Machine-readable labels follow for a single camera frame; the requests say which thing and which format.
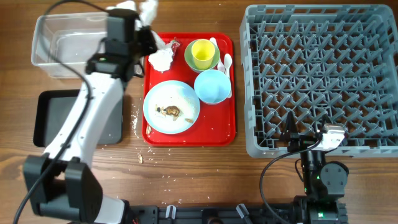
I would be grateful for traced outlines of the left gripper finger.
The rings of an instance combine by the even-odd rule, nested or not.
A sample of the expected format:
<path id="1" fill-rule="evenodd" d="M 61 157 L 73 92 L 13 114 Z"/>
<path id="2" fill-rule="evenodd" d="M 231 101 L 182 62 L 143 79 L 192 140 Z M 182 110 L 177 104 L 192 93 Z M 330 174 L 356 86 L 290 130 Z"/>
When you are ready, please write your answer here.
<path id="1" fill-rule="evenodd" d="M 139 53 L 141 57 L 156 53 L 158 48 L 156 46 L 156 41 L 152 34 L 152 29 L 150 26 L 142 27 L 138 31 L 137 37 L 139 44 Z"/>
<path id="2" fill-rule="evenodd" d="M 134 66 L 134 74 L 136 77 L 143 78 L 145 74 L 144 70 L 144 57 L 141 57 Z"/>

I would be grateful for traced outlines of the small white napkin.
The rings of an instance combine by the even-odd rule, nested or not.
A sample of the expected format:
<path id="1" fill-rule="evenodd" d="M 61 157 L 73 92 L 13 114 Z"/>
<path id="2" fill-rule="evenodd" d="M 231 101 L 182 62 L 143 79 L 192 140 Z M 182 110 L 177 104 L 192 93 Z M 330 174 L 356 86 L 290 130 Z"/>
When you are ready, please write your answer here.
<path id="1" fill-rule="evenodd" d="M 173 55 L 174 53 L 171 48 L 161 49 L 149 55 L 148 61 L 158 72 L 165 72 L 171 67 Z"/>

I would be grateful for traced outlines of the red snack wrapper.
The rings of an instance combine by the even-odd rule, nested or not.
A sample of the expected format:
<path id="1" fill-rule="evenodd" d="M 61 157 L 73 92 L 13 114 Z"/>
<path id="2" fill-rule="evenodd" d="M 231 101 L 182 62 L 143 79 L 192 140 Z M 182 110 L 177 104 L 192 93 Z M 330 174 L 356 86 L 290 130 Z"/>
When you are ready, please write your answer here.
<path id="1" fill-rule="evenodd" d="M 172 50 L 172 58 L 174 58 L 177 49 L 180 47 L 181 43 L 180 41 L 175 37 L 171 42 L 171 50 Z"/>

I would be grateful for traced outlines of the green bowl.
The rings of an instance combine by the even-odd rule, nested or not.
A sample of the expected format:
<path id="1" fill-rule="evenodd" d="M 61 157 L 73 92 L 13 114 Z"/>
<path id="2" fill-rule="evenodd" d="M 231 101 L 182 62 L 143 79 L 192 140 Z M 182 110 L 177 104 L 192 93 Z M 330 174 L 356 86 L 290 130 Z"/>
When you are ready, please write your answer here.
<path id="1" fill-rule="evenodd" d="M 192 56 L 192 45 L 195 43 L 195 41 L 196 41 L 196 40 L 194 40 L 194 41 L 192 41 L 191 43 L 188 44 L 187 48 L 185 49 L 184 57 L 185 57 L 186 63 L 188 64 L 188 66 L 189 66 L 194 72 L 201 73 L 201 72 L 203 72 L 203 71 L 205 71 L 205 70 L 199 70 L 199 69 L 196 68 L 196 66 L 195 66 L 195 64 L 194 64 L 194 61 L 193 61 L 193 56 Z M 208 69 L 206 69 L 206 70 L 213 69 L 213 67 L 214 67 L 215 65 L 216 65 L 216 61 L 215 61 L 215 55 L 214 55 L 213 61 L 212 61 L 211 65 L 210 65 L 210 67 L 209 67 Z"/>

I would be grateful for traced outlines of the yellow cup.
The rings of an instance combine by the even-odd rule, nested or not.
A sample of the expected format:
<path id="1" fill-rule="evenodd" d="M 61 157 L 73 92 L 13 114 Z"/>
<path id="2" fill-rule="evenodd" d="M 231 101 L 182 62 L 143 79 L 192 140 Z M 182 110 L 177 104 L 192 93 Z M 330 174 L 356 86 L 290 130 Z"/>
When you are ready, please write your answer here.
<path id="1" fill-rule="evenodd" d="M 206 70 L 210 67 L 215 55 L 215 46 L 210 40 L 198 39 L 192 45 L 193 61 L 197 69 Z"/>

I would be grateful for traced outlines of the light blue bowl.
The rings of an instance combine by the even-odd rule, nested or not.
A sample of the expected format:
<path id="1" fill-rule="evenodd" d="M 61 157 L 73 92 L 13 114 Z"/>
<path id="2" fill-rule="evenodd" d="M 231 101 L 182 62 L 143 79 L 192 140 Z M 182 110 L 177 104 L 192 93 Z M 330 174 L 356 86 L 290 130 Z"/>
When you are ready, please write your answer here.
<path id="1" fill-rule="evenodd" d="M 194 90 L 202 102 L 216 105 L 228 98 L 232 86 L 230 79 L 223 72 L 205 70 L 196 77 Z"/>

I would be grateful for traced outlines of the large white napkin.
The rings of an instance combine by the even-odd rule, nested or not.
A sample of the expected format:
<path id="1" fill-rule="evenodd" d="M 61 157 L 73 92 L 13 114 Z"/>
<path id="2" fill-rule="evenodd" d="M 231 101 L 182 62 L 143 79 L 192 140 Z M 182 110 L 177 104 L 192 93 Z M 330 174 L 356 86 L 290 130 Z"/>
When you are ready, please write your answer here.
<path id="1" fill-rule="evenodd" d="M 158 0 L 145 0 L 139 4 L 139 18 L 140 20 L 136 21 L 135 30 L 141 30 L 145 26 L 150 26 L 154 19 L 157 16 L 157 7 L 159 5 Z M 116 8 L 121 9 L 129 9 L 132 11 L 136 11 L 136 3 L 134 1 L 124 1 L 116 5 Z M 155 44 L 159 50 L 165 48 L 165 42 L 159 37 L 159 35 L 155 31 L 151 31 L 155 40 Z"/>

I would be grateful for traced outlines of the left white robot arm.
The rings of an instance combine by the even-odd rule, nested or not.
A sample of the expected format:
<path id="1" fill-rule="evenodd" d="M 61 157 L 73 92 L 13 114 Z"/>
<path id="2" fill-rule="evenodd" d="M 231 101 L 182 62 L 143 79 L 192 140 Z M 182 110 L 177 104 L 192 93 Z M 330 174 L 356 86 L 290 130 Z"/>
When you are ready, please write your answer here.
<path id="1" fill-rule="evenodd" d="M 27 195 L 36 215 L 80 223 L 130 223 L 129 203 L 105 196 L 91 171 L 94 151 L 134 67 L 157 50 L 150 25 L 155 9 L 108 11 L 104 52 L 87 61 L 82 86 L 63 126 L 41 156 L 23 165 Z"/>

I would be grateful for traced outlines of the grey dishwasher rack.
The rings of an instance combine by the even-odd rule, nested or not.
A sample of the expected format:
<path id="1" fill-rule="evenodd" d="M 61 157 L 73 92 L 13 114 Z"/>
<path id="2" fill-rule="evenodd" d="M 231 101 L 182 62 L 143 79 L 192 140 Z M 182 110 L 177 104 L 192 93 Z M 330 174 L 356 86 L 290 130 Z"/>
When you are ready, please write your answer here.
<path id="1" fill-rule="evenodd" d="M 246 150 L 285 154 L 288 113 L 313 135 L 344 127 L 336 156 L 397 155 L 397 25 L 387 5 L 250 5 L 240 28 Z"/>

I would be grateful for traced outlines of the light blue plate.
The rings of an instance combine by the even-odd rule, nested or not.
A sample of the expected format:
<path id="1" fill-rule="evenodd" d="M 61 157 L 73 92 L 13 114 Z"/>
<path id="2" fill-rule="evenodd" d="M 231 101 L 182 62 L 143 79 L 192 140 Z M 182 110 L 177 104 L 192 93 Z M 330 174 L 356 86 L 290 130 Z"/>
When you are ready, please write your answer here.
<path id="1" fill-rule="evenodd" d="M 193 123 L 179 118 L 173 121 L 170 117 L 157 116 L 155 106 L 189 106 L 193 109 Z M 194 89 L 188 84 L 169 80 L 156 84 L 144 98 L 143 113 L 147 124 L 163 134 L 179 134 L 193 126 L 200 114 L 200 100 Z"/>

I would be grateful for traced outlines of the red serving tray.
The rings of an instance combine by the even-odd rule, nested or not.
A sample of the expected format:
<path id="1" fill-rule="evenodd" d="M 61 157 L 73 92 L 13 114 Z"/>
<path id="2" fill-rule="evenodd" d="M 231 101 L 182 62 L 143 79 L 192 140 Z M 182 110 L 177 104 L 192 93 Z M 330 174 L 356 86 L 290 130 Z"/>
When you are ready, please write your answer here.
<path id="1" fill-rule="evenodd" d="M 222 33 L 172 33 L 163 32 L 160 38 L 169 43 L 176 39 L 181 43 L 176 51 L 170 70 L 160 73 L 146 62 L 144 77 L 144 95 L 156 84 L 177 80 L 193 86 L 198 74 L 190 69 L 184 59 L 186 47 L 197 39 L 210 39 L 214 37 L 217 41 L 221 55 L 234 53 L 233 42 Z M 226 146 L 232 142 L 236 135 L 236 112 L 235 100 L 231 97 L 218 105 L 200 104 L 198 120 L 192 127 L 179 134 L 163 134 L 151 126 L 150 134 L 146 133 L 149 123 L 146 118 L 142 119 L 142 137 L 153 146 Z"/>

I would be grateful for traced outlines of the white plastic fork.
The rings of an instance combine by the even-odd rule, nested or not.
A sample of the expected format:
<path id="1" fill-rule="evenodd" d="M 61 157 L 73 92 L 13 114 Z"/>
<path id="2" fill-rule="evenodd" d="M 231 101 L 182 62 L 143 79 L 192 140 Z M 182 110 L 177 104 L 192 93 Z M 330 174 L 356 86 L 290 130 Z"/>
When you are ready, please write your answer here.
<path id="1" fill-rule="evenodd" d="M 217 69 L 223 73 L 226 73 L 226 69 L 221 61 L 221 53 L 220 50 L 218 48 L 218 44 L 217 41 L 214 37 L 210 38 L 210 42 L 215 46 L 215 61 L 216 61 L 216 65 L 213 67 L 214 69 Z"/>

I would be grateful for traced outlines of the black rectangular tray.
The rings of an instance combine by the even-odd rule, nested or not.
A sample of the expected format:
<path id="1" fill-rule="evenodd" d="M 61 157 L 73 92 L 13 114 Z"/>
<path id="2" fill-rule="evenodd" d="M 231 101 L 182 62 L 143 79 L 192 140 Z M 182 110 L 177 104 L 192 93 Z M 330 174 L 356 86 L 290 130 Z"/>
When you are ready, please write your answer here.
<path id="1" fill-rule="evenodd" d="M 47 147 L 63 126 L 76 98 L 78 90 L 50 90 L 39 95 L 35 119 L 33 143 Z M 123 133 L 123 100 L 114 107 L 103 129 L 99 144 L 117 144 Z"/>

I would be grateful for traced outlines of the food crumb on table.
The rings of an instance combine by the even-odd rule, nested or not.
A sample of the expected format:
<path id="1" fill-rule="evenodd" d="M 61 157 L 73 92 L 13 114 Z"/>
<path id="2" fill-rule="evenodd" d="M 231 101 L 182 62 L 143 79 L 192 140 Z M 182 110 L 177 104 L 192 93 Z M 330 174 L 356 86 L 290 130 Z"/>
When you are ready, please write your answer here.
<path id="1" fill-rule="evenodd" d="M 141 154 L 138 154 L 138 161 L 140 164 L 142 164 L 144 162 L 144 158 Z"/>

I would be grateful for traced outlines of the white plastic spoon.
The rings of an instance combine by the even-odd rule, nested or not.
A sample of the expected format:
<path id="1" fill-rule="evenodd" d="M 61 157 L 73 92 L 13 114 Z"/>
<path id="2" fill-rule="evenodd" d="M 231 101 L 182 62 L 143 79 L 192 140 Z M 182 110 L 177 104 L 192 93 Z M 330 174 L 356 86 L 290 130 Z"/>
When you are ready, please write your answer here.
<path id="1" fill-rule="evenodd" d="M 231 68 L 232 64 L 233 64 L 233 59 L 232 59 L 231 55 L 225 54 L 225 56 L 224 56 L 224 67 L 226 70 L 225 74 L 229 80 L 231 79 L 230 68 Z"/>

